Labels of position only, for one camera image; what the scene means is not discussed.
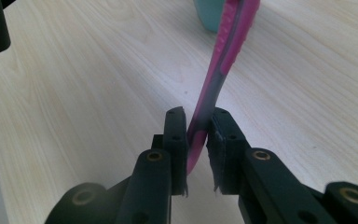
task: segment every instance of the brass screw insert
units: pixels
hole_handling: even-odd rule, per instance
[[[350,201],[351,203],[358,204],[358,190],[352,188],[342,188],[339,190],[339,193],[344,197],[346,200]]]
[[[252,155],[260,161],[268,161],[271,159],[271,156],[265,151],[256,151]]]
[[[81,189],[72,198],[74,205],[86,205],[92,202],[96,197],[96,192],[93,189]]]
[[[148,161],[161,161],[163,156],[160,152],[152,151],[146,156]]]

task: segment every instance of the robotic arm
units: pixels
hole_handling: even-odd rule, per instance
[[[167,224],[171,196],[185,195],[186,115],[182,107],[167,112],[164,134],[138,158],[132,176],[105,189],[81,184],[68,190],[46,224]],[[301,184],[271,151],[253,148],[231,115],[216,108],[207,148],[214,189],[239,195],[245,223],[358,223],[358,186],[327,185],[325,193]]]

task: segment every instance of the wood grain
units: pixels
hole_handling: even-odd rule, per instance
[[[191,118],[215,35],[191,0],[16,1],[0,53],[0,185],[10,223],[43,223],[71,187],[110,187]],[[358,1],[263,1],[218,106],[300,181],[358,184]],[[241,223],[205,151],[172,223]]]

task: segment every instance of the teal mug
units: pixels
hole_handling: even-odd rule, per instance
[[[225,0],[194,0],[197,14],[205,29],[217,33]]]

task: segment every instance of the light wood surface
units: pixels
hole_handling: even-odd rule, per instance
[[[111,187],[162,133],[189,121],[211,58],[192,0],[18,0],[0,53],[0,185],[10,223],[43,223],[71,187]],[[262,1],[222,89],[253,147],[304,184],[358,184],[358,1]],[[241,223],[203,152],[172,223]]]

